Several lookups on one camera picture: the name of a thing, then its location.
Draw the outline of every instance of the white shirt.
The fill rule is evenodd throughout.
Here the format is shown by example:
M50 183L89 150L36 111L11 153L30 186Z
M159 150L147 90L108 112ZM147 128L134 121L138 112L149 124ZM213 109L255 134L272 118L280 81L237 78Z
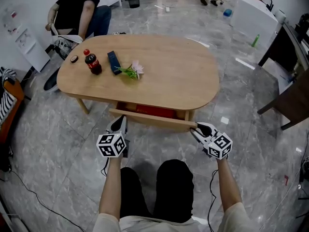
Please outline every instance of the white shirt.
M155 218L128 216L118 221L114 216L101 213L93 232L202 232L205 225L192 218L185 223L169 222ZM228 208L218 232L257 232L242 203Z

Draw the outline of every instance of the blue jeans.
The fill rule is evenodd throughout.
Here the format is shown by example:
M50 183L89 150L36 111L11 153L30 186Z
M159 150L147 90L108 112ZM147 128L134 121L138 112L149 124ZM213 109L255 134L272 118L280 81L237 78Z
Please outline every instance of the blue jeans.
M111 17L112 10L109 6L103 5L97 7L89 23L86 38L92 33L94 33L94 36L106 35L110 26Z

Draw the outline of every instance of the black t-shirt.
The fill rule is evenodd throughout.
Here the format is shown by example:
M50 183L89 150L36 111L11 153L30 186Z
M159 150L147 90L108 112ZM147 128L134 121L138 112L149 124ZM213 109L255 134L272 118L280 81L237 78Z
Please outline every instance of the black t-shirt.
M79 29L79 22L84 7L84 2L87 0L58 0L59 5L55 28L56 29ZM97 7L100 0L91 0Z

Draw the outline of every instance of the table leg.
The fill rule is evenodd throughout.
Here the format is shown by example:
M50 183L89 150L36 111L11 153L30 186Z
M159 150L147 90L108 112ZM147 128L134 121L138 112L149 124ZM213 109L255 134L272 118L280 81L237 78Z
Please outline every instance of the table leg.
M82 110L84 111L85 114L89 114L89 110L85 106L84 102L82 99L76 98L78 104L81 106Z
M189 111L185 111L184 120L189 121L189 114L190 114Z
M195 110L189 111L189 121L193 121Z

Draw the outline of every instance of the striped cloth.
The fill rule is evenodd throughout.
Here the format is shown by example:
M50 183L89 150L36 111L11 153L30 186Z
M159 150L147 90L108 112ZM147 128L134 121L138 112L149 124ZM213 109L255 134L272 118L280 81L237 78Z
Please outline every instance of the striped cloth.
M4 82L7 81L8 79L11 79L15 82L16 72L10 69L0 67L0 80L1 80L0 88L2 89L3 92L0 105L0 130L1 125L4 123L5 119L10 114L10 111L13 109L13 107L17 102L17 99L4 89Z

